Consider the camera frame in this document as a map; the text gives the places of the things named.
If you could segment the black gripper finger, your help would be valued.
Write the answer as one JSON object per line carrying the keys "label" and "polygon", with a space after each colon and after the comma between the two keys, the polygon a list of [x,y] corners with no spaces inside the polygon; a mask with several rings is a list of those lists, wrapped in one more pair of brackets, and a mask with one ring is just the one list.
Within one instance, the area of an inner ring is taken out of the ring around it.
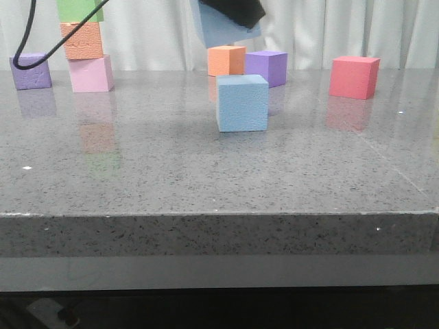
{"label": "black gripper finger", "polygon": [[200,2],[248,29],[252,29],[266,15],[260,0],[201,0]]}

